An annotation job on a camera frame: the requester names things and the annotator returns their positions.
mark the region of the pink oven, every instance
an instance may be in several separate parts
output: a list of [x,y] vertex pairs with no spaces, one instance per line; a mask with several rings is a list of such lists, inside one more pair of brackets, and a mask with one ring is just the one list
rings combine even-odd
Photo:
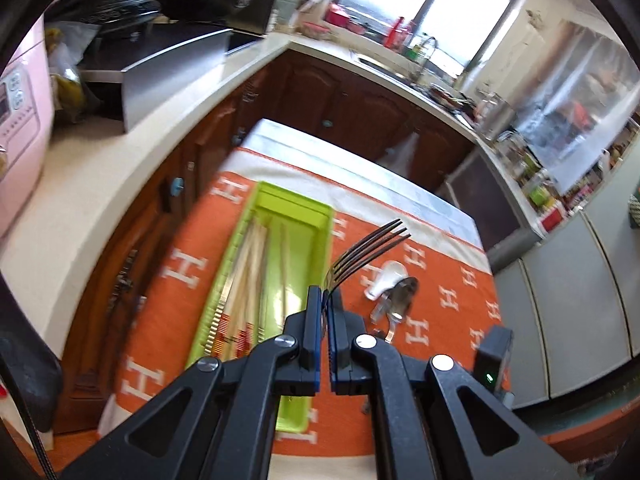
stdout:
[[0,77],[0,237],[38,182],[53,122],[53,102],[39,19]]

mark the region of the oven control panel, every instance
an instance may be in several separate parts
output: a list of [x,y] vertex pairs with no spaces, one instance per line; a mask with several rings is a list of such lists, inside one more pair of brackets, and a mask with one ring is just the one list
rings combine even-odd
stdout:
[[6,145],[35,115],[29,75],[18,63],[0,79],[0,144]]

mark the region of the wooden cabinet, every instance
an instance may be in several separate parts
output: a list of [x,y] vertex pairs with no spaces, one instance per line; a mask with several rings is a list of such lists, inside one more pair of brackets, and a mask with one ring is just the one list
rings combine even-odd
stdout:
[[178,225],[227,155],[264,117],[373,161],[418,132],[410,179],[428,190],[435,190],[473,147],[376,83],[298,52],[284,53],[187,134],[123,216],[88,280],[68,334],[55,432],[97,426],[136,309]]
[[435,193],[475,145],[424,110],[414,118],[412,131],[416,131],[419,138],[409,180]]
[[94,267],[62,357],[55,433],[96,428],[136,310],[178,226],[264,113],[268,68],[257,72],[187,134],[140,191]]
[[409,180],[436,191],[473,149],[450,126],[366,78],[299,52],[271,63],[265,117],[373,162],[420,135]]
[[414,106],[362,77],[347,74],[320,137],[375,162],[404,135]]
[[306,56],[283,56],[284,63],[279,63],[278,67],[285,83],[274,104],[273,120],[323,137],[320,134],[322,124],[328,120],[340,80],[331,74],[330,68],[306,62]]
[[78,304],[62,357],[54,432],[95,428],[131,321],[182,221],[180,156],[172,153],[108,241]]
[[184,205],[191,210],[233,147],[233,126],[241,96],[234,92],[201,120],[182,142]]
[[239,146],[264,117],[265,67],[234,90],[187,135],[182,142],[184,207],[191,210],[233,148]]

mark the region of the faucet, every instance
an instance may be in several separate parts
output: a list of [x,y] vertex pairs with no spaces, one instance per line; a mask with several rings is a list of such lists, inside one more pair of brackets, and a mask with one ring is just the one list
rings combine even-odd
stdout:
[[418,84],[418,81],[420,81],[420,78],[424,75],[427,70],[427,62],[431,59],[433,53],[438,49],[438,40],[434,36],[429,36],[428,38],[425,38],[420,44],[420,50],[422,50],[422,48],[427,46],[428,44],[433,45],[433,50],[428,56],[424,56],[422,62],[416,63],[418,65],[418,70],[413,70],[409,73],[409,79],[414,85]]

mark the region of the blue knob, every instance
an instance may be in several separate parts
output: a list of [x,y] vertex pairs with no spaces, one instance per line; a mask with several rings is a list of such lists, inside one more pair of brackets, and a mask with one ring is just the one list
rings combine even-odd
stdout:
[[171,196],[180,196],[184,190],[184,180],[180,177],[174,178],[171,183]]

